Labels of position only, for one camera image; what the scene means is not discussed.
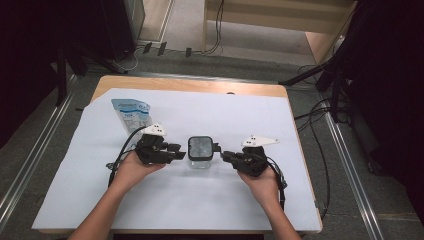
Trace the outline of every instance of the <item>person's left hand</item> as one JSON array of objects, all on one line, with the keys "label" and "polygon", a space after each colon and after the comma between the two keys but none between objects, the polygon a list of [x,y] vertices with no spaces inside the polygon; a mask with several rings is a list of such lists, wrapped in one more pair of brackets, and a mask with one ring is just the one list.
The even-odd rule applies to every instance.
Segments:
[{"label": "person's left hand", "polygon": [[112,185],[129,191],[147,175],[163,167],[165,167],[165,164],[143,164],[138,158],[137,153],[131,151],[119,165]]}]

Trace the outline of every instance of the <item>white sheet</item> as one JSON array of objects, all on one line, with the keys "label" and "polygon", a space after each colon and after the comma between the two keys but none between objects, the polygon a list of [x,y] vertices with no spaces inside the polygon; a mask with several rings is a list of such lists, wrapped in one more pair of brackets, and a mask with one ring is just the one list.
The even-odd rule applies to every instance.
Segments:
[{"label": "white sheet", "polygon": [[[279,97],[111,89],[84,109],[69,150],[56,173],[34,229],[75,229],[107,188],[113,162],[127,134],[113,98],[151,106],[165,141],[187,150],[191,136],[210,136],[222,150],[241,151],[251,134],[277,138],[265,153],[283,170],[285,212],[298,231],[320,231],[314,196],[288,100]],[[215,153],[209,169],[191,169],[188,157],[148,176],[124,198],[113,229],[271,230],[248,187]]]}]

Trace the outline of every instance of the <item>floor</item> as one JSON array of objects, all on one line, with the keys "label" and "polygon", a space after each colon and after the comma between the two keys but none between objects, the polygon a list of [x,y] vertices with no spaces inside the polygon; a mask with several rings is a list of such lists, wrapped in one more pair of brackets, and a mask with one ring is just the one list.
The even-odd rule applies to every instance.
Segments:
[{"label": "floor", "polygon": [[[170,23],[174,21],[172,20],[173,18],[178,17],[178,14],[174,12],[174,10],[178,9],[179,6],[187,4],[187,2],[188,1],[184,0],[175,0],[174,9],[170,15]],[[177,49],[178,46],[181,46],[181,49],[185,49],[184,46],[188,46],[186,42],[192,41],[194,44],[194,42],[197,41],[190,39],[184,34],[184,39],[186,40],[177,40],[179,38],[176,35],[172,35],[172,31],[171,25],[168,25],[164,33],[164,39],[168,41],[168,48],[175,46],[175,49]],[[156,50],[151,50],[147,54],[138,52],[136,55],[139,60],[139,65],[134,70],[130,71],[129,75],[146,76],[151,75],[151,73],[160,73],[174,74],[173,76],[177,75],[180,77],[181,75],[208,76],[222,78],[225,81],[237,80],[243,82],[276,84],[278,80],[287,80],[296,76],[301,66],[313,64],[310,61],[313,59],[311,53],[307,53],[306,51],[308,46],[305,44],[305,41],[301,40],[302,34],[298,32],[287,32],[284,34],[287,34],[289,42],[287,42],[287,45],[278,46],[276,49],[282,51],[281,55],[285,57],[275,54],[278,56],[263,59],[260,54],[255,54],[255,51],[257,51],[256,48],[252,48],[254,50],[248,51],[248,53],[246,53],[244,49],[237,50],[237,48],[234,48],[230,50],[228,46],[230,44],[226,42],[227,40],[224,40],[224,36],[231,35],[223,34],[222,43],[224,53],[229,55],[224,55],[224,53],[222,53],[221,56],[193,55],[190,58],[186,58],[184,52],[167,51],[166,54],[160,57],[157,56]],[[237,40],[237,46],[255,46],[254,41],[262,43],[259,37],[260,36],[258,36],[258,38],[252,37],[254,40],[250,39],[247,42],[242,42],[245,38]],[[76,89],[69,107],[65,111],[64,117],[54,132],[44,153],[40,157],[38,166],[32,173],[32,177],[4,226],[3,231],[0,232],[0,239],[2,240],[57,239],[67,236],[66,234],[41,234],[38,231],[31,230],[31,225],[43,203],[44,196],[54,178],[56,170],[66,154],[73,132],[78,126],[81,116],[81,111],[78,109],[84,108],[89,104],[98,80],[101,76],[109,74],[104,68],[94,62],[87,60],[87,63],[89,72],[85,77],[77,77]],[[135,60],[129,57],[119,64],[130,67],[133,66],[134,63]],[[315,80],[311,78],[307,81],[313,82]],[[299,83],[294,87],[288,87],[287,90],[294,116],[308,113],[312,106],[320,100],[314,88],[305,82]],[[54,91],[17,130],[8,144],[0,149],[2,163],[2,168],[0,168],[0,176],[2,176],[2,181],[0,182],[0,196],[2,196],[2,198],[12,185],[15,176],[24,164],[43,126],[54,111],[55,100],[56,92]],[[302,123],[302,121],[296,122],[298,126]],[[365,154],[358,144],[354,130],[346,124],[339,124],[338,127],[340,127],[343,134],[356,172],[376,214],[384,238],[424,239],[423,225],[416,217],[406,197],[403,186],[390,176],[375,176],[371,174],[367,169]],[[315,122],[314,129],[323,147],[328,165],[331,190],[330,204],[328,206],[328,212],[323,220],[323,231],[318,234],[306,235],[303,238],[376,239],[369,236],[364,224],[362,213],[358,207],[358,202],[355,199],[345,167],[342,164],[326,118],[321,118],[319,121]],[[305,161],[307,163],[315,196],[322,206],[322,204],[326,202],[327,183],[325,181],[326,173],[317,143],[313,138],[310,128],[301,131],[299,133],[299,138],[304,151]],[[266,239],[274,239],[272,234],[268,234],[265,237]]]},{"label": "floor", "polygon": [[[166,42],[168,50],[185,51],[186,48],[192,48],[193,51],[201,50],[204,1],[174,0],[171,5],[167,4],[168,0],[144,0],[144,2],[147,3],[148,26],[146,30],[142,30],[141,36],[147,36],[152,29],[155,29],[154,32],[166,29],[163,36],[156,37],[153,42]],[[168,6],[172,7],[169,19],[164,15]],[[155,17],[155,22],[148,20],[150,9],[155,13],[150,15],[158,15],[160,19]],[[221,38],[220,47],[211,55],[294,65],[315,64],[304,32],[222,22]],[[144,43],[152,41],[151,37],[140,37],[140,39]],[[215,41],[215,22],[208,21],[206,49],[211,49]]]},{"label": "floor", "polygon": [[172,9],[172,0],[140,0],[144,4],[145,19],[138,37],[140,41],[161,42],[168,16]]}]

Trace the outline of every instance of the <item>gray floor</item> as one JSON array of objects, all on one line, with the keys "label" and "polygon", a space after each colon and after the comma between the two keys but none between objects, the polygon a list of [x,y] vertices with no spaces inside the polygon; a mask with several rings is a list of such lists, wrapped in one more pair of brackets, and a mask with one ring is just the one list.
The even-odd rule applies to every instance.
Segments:
[{"label": "gray floor", "polygon": [[[167,42],[167,49],[201,50],[204,7],[205,1],[174,0],[162,40]],[[315,64],[304,32],[227,22],[222,22],[221,27],[221,44],[213,55],[295,65]],[[208,21],[206,33],[206,49],[211,49],[216,40],[215,21]]]},{"label": "gray floor", "polygon": [[[213,76],[275,84],[277,80],[295,76],[298,69],[298,66],[290,64],[226,57],[193,56],[187,59],[184,53],[167,52],[161,57],[157,57],[155,54],[156,52],[152,51],[149,54],[139,56],[141,63],[130,74],[140,75],[144,72],[154,72]],[[79,79],[76,95],[42,156],[15,211],[4,231],[0,234],[0,239],[56,239],[63,237],[61,235],[41,234],[31,230],[31,225],[78,125],[81,112],[75,111],[75,108],[84,108],[89,104],[99,78],[108,74],[107,71],[97,65],[90,64],[89,68],[88,74]],[[310,108],[319,100],[310,85],[304,83],[297,88],[289,88],[288,94],[295,116],[309,112]],[[45,99],[19,128],[9,143],[0,149],[2,161],[2,168],[0,169],[0,176],[2,176],[0,182],[1,196],[4,196],[19,171],[20,165],[34,144],[43,124],[48,120],[54,103],[55,92]],[[314,126],[328,162],[331,202],[323,221],[323,231],[319,234],[305,236],[304,239],[369,239],[326,121],[323,118]],[[379,217],[385,238],[424,239],[424,229],[414,215],[414,210],[406,197],[403,186],[389,176],[377,177],[370,174],[354,132],[347,125],[341,125],[341,128],[362,183]],[[305,129],[299,134],[299,137],[316,198],[319,202],[325,202],[325,172],[317,145],[310,129]],[[273,239],[273,236],[267,235],[266,238]]]}]

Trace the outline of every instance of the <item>metal rail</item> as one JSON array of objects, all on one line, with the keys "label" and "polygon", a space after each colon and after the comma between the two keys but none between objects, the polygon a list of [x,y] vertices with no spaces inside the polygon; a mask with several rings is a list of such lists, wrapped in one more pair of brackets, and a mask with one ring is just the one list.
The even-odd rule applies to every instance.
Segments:
[{"label": "metal rail", "polygon": [[62,104],[56,107],[52,112],[46,126],[35,142],[31,152],[28,154],[28,157],[23,163],[20,171],[16,175],[15,180],[12,182],[7,193],[3,197],[0,203],[0,233],[6,226],[7,221],[12,215],[13,210],[15,209],[22,193],[25,190],[25,187],[28,185],[28,182],[31,179],[31,176],[34,173],[38,163],[40,162],[40,159],[46,150],[54,132],[61,122],[63,115],[65,114],[66,109],[72,100],[77,83],[77,76],[72,75],[68,83],[69,94],[66,96]]},{"label": "metal rail", "polygon": [[[321,93],[318,93],[318,95],[320,100],[325,99],[325,97]],[[323,105],[324,107],[330,107],[328,102],[323,102]],[[362,219],[365,223],[365,227],[368,231],[370,239],[383,240],[383,233],[378,224],[376,214],[374,213],[374,210],[371,206],[365,189],[362,186],[362,183],[356,172],[355,165],[345,144],[339,125],[334,123],[330,113],[326,113],[325,118],[327,120],[328,127],[330,128],[331,135],[333,136],[334,142],[336,144],[337,151],[339,152],[340,158],[342,160],[342,164],[346,171],[350,187],[352,188],[353,195],[355,196],[356,203],[358,204],[359,211],[361,212]]]}]

